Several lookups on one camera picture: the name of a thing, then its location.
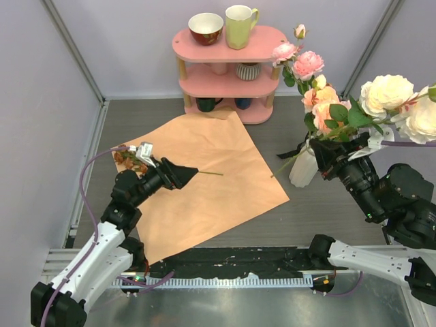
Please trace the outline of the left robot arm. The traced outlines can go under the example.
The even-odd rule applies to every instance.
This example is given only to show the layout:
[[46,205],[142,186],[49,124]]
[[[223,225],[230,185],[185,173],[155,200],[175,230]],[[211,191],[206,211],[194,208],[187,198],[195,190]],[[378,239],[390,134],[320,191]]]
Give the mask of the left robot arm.
[[166,158],[154,159],[141,176],[119,172],[86,245],[50,283],[39,282],[31,290],[31,325],[84,326],[106,288],[126,270],[144,266],[144,245],[130,236],[142,215],[139,206],[161,188],[182,189],[198,172]]

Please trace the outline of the pink rose stem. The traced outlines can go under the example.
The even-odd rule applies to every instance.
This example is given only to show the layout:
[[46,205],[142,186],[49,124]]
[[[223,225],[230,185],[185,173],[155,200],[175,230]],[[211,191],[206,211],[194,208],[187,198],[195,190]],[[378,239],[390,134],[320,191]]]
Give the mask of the pink rose stem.
[[302,51],[303,41],[307,30],[303,24],[294,28],[294,37],[297,44],[284,42],[277,46],[271,54],[274,68],[282,68],[283,81],[288,87],[297,87],[303,96],[302,103],[305,108],[305,125],[312,133],[317,131],[312,113],[316,104],[316,95],[326,85],[326,78],[321,74],[324,68],[323,58],[313,51]]
[[315,87],[306,91],[302,103],[306,113],[314,116],[313,124],[318,130],[318,135],[327,134],[331,131],[325,124],[326,119],[331,119],[330,105],[341,104],[348,110],[351,108],[350,101],[341,101],[335,89],[327,83],[326,77],[321,74],[314,80]]
[[349,110],[341,104],[330,105],[331,119],[326,119],[324,122],[331,131],[327,134],[318,135],[316,129],[317,138],[322,140],[334,140],[334,141],[349,141],[351,134],[355,132],[352,127],[348,127],[348,112]]

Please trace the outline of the green orange wrapping paper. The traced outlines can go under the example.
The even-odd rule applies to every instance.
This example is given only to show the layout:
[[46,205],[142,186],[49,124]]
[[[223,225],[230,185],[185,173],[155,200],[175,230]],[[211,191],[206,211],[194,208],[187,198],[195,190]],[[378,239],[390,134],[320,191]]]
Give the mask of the green orange wrapping paper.
[[181,190],[143,202],[136,225],[150,264],[192,248],[289,201],[229,107],[184,114],[123,145],[153,145],[153,155],[199,170]]

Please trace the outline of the small orange flower stem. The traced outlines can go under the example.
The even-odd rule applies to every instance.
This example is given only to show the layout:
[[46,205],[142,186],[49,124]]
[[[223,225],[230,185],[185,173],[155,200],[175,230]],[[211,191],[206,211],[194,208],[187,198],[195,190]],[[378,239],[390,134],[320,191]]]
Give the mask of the small orange flower stem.
[[114,161],[116,164],[124,166],[127,170],[134,170],[141,174],[145,174],[148,170],[148,166],[136,157],[135,151],[127,149],[118,150],[114,153]]

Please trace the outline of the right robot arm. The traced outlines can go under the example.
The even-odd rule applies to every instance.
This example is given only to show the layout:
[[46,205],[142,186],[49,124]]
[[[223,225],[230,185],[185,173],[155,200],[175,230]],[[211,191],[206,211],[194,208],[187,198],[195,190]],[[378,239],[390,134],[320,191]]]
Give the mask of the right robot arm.
[[307,259],[316,269],[351,268],[402,287],[428,305],[435,305],[434,185],[406,163],[392,165],[380,177],[368,155],[361,152],[367,136],[349,142],[309,141],[322,178],[338,178],[365,215],[381,225],[386,241],[414,251],[410,258],[382,255],[353,247],[330,236],[313,237]]

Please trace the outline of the black printed ribbon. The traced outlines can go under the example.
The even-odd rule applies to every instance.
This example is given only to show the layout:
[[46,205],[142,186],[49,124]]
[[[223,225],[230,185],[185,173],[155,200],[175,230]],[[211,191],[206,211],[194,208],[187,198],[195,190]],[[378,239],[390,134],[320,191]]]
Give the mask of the black printed ribbon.
[[300,143],[298,143],[298,145],[296,146],[295,149],[290,150],[290,151],[285,152],[285,153],[276,154],[276,156],[277,156],[279,159],[288,159],[288,158],[291,158],[291,157],[293,157],[293,156],[295,156],[295,155],[298,155],[298,154],[300,153],[301,149],[303,148],[303,146],[306,144],[306,140],[307,140],[308,138],[309,138],[309,132],[306,133],[306,136],[305,136],[305,138],[303,139],[303,141],[300,142]]

